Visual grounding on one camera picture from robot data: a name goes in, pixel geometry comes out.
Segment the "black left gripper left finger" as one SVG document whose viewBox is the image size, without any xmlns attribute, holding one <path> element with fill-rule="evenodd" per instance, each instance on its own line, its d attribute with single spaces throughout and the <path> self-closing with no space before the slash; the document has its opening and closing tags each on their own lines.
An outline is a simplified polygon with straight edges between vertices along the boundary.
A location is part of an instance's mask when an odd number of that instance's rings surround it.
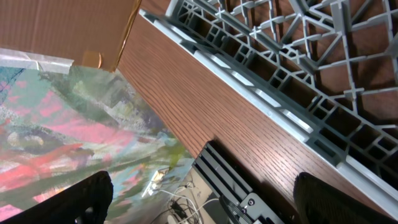
<svg viewBox="0 0 398 224">
<path fill-rule="evenodd" d="M 103 224 L 112 200 L 113 184 L 102 170 L 1 223 Z"/>
</svg>

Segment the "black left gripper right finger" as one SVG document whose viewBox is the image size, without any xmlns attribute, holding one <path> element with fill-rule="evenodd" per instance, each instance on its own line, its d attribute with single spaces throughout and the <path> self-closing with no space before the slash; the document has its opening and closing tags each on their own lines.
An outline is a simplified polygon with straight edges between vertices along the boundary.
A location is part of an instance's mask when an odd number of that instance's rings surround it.
<svg viewBox="0 0 398 224">
<path fill-rule="evenodd" d="M 296 176 L 294 202 L 306 224 L 397 224 L 307 172 Z"/>
</svg>

